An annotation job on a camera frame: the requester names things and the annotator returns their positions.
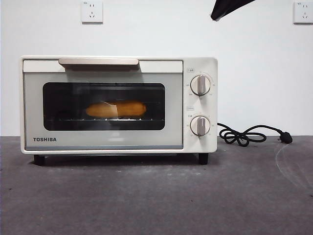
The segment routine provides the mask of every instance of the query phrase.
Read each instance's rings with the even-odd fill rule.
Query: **toshiba logo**
[[[57,138],[33,138],[35,142],[44,142],[44,141],[57,141]]]

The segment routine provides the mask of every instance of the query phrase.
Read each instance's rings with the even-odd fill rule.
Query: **lamp shade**
[[[211,14],[211,18],[214,21],[218,21],[223,16],[252,1],[254,0],[216,0],[214,9]]]

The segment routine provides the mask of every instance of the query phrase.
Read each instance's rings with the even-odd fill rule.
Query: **wall outlet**
[[[103,2],[84,1],[81,6],[82,23],[103,23]]]
[[[293,23],[313,24],[313,1],[296,1],[293,3]]]

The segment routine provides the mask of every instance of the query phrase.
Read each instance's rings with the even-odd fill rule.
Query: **glass window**
[[[161,130],[165,88],[157,83],[63,83],[43,87],[49,131]]]

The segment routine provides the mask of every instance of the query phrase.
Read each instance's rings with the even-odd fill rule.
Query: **black cable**
[[[271,126],[256,125],[256,126],[252,126],[248,129],[246,129],[244,132],[239,132],[239,131],[233,130],[230,127],[228,127],[224,124],[221,124],[221,123],[217,123],[217,125],[225,128],[225,129],[220,131],[219,135],[228,144],[232,144],[235,141],[237,141],[239,146],[247,147],[250,142],[261,143],[261,142],[266,141],[266,136],[264,134],[259,133],[259,132],[250,132],[251,130],[256,129],[256,128],[260,128],[260,127],[277,131],[280,134],[281,142],[292,143],[292,137],[288,132],[283,132],[283,131],[281,131],[277,128],[271,127]],[[261,137],[261,139],[253,139],[249,136],[259,136],[259,137]]]

